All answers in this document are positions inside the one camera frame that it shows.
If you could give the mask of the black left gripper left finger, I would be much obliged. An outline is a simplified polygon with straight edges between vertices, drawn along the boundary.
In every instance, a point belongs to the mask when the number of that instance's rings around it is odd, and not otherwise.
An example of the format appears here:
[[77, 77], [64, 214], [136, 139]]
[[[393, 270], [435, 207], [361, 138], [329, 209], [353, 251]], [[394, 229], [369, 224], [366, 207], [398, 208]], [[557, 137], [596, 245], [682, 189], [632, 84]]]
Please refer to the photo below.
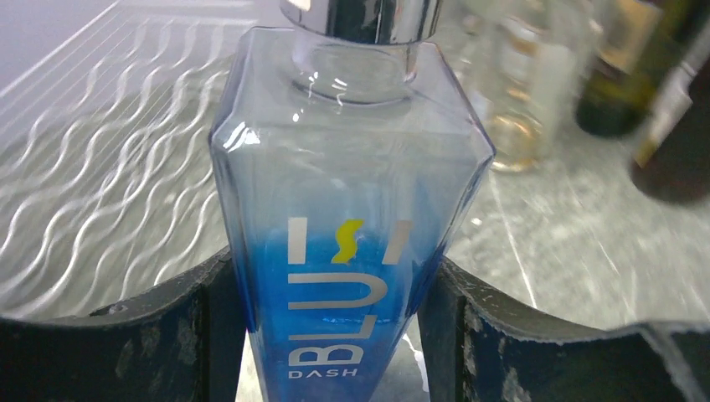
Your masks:
[[245, 319], [229, 250], [83, 317], [1, 321], [4, 401], [232, 401]]

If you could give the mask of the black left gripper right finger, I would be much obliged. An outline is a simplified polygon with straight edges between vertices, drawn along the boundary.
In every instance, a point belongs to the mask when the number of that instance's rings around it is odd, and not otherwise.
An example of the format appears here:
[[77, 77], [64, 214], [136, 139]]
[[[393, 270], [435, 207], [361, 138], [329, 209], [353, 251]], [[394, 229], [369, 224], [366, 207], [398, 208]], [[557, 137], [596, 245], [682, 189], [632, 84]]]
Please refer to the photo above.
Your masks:
[[443, 259], [418, 312], [433, 401], [706, 401], [709, 326], [605, 331], [541, 312]]

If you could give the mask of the blue clear bottle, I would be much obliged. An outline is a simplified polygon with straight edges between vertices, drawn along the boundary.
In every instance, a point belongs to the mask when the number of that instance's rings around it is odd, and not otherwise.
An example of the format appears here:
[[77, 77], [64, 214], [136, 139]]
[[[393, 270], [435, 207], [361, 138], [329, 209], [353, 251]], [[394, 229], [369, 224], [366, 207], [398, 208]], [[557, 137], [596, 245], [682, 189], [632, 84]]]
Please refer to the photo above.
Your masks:
[[283, 1], [239, 39], [208, 144], [267, 401], [368, 401], [495, 149], [439, 1]]

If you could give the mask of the green bottle silver foil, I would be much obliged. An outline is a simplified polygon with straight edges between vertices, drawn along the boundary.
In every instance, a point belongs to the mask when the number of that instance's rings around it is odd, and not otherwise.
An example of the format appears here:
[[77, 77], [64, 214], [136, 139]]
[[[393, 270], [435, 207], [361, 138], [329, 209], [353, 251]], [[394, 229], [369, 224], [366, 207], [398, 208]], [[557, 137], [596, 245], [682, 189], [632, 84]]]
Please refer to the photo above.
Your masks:
[[575, 112], [579, 128], [597, 137], [635, 130], [708, 19], [707, 1], [609, 2]]

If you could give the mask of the brown bottle gold foil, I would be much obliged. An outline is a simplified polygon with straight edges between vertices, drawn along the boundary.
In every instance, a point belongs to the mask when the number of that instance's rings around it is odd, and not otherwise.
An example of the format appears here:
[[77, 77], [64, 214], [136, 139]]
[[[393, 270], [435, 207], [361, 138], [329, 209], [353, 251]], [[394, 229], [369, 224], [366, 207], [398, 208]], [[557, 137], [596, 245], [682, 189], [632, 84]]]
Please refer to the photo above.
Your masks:
[[709, 36], [697, 39], [661, 87], [630, 164], [650, 198], [691, 204], [709, 196]]

